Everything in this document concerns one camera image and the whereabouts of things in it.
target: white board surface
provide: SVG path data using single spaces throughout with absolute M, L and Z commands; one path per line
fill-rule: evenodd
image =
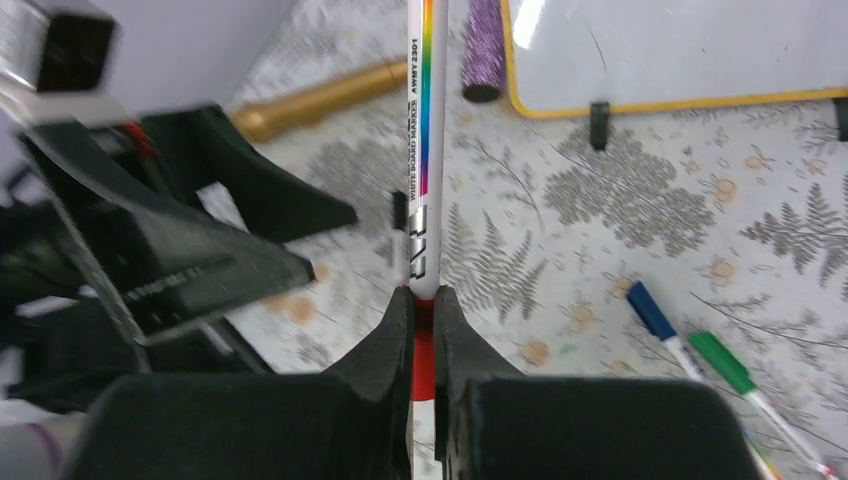
M 775 95 L 848 86 L 846 0 L 504 0 L 504 8 L 510 93 L 530 116 L 575 115 L 568 111 L 594 101 L 685 108 L 667 104 L 782 101 L 791 98 Z

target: red wire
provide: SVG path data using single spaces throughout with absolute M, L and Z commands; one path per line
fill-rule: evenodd
M 135 142 L 136 151 L 140 156 L 144 158 L 152 158 L 156 156 L 153 146 L 150 145 L 150 139 L 147 138 L 147 135 L 144 133 L 144 130 L 141 129 L 141 125 L 139 125 L 138 122 L 125 123 L 124 129 L 127 131 L 127 135 L 129 135 L 133 142 Z

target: floral tablecloth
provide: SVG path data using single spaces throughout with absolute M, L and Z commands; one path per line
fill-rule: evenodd
M 615 117 L 596 153 L 585 120 L 462 100 L 468 6 L 451 3 L 442 275 L 472 325 L 529 373 L 683 376 L 623 299 L 642 280 L 680 330 L 725 341 L 848 474 L 848 148 L 831 105 Z M 403 55 L 405 29 L 404 1 L 305 0 L 233 105 Z M 292 245 L 316 265 L 310 288 L 232 316 L 280 371 L 326 367 L 381 317 L 405 109 L 399 92 L 259 146 L 362 220 Z M 787 478 L 818 478 L 713 380 Z M 440 478 L 428 407 L 415 470 Z

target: blue marker cap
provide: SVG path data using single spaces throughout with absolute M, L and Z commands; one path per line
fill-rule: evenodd
M 654 303 L 654 299 L 651 298 L 651 294 L 642 282 L 636 282 L 630 287 L 630 291 L 627 292 L 627 301 L 630 302 L 630 306 L 639 315 L 651 335 L 659 338 L 660 341 L 677 336 L 677 332 L 668 323 L 668 319 L 660 311 L 660 307 Z

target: purple glitter cylinder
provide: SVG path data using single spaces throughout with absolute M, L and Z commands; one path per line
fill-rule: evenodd
M 500 0 L 471 0 L 462 69 L 462 96 L 474 103 L 497 100 L 504 74 Z

